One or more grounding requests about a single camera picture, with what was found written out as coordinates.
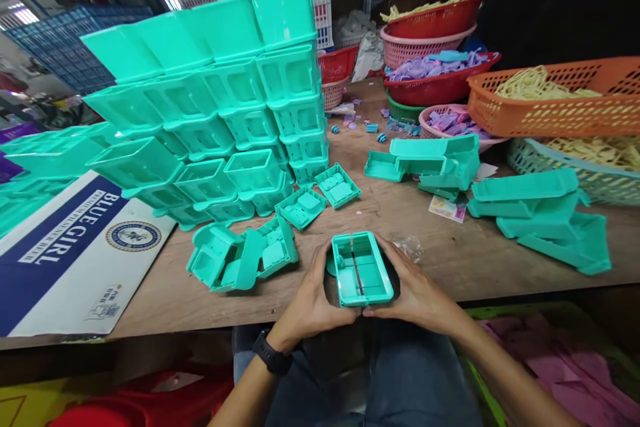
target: right hand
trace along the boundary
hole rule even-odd
[[[365,317],[397,318],[438,334],[457,336],[473,320],[398,247],[373,233],[400,278],[400,296],[388,306],[369,306]]]

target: person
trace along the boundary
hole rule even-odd
[[[506,416],[517,426],[578,426],[453,300],[391,242],[375,234],[400,280],[385,306],[332,306],[323,276],[331,240],[319,246],[291,304],[266,337],[290,356],[279,378],[250,350],[234,355],[236,385],[209,426],[481,426],[482,420],[451,345],[480,371]],[[341,414],[313,375],[302,351],[305,338],[371,318],[373,345],[364,415]]]

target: hand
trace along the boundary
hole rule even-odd
[[[303,338],[352,324],[360,316],[359,308],[338,308],[327,300],[323,278],[330,245],[331,239],[316,247],[297,294],[271,329],[267,341],[274,349],[290,352]]]
[[[373,233],[400,278],[400,296],[389,306],[365,308],[365,317],[397,318],[438,334],[456,336],[473,320],[388,240]]]

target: printed logo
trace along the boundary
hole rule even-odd
[[[121,222],[107,232],[107,242],[125,252],[142,252],[154,248],[162,240],[158,227],[147,222]]]

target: light blue plastic basket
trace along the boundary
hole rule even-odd
[[[507,161],[520,174],[568,167],[575,171],[592,202],[640,205],[640,173],[583,161],[529,138],[511,140]]]

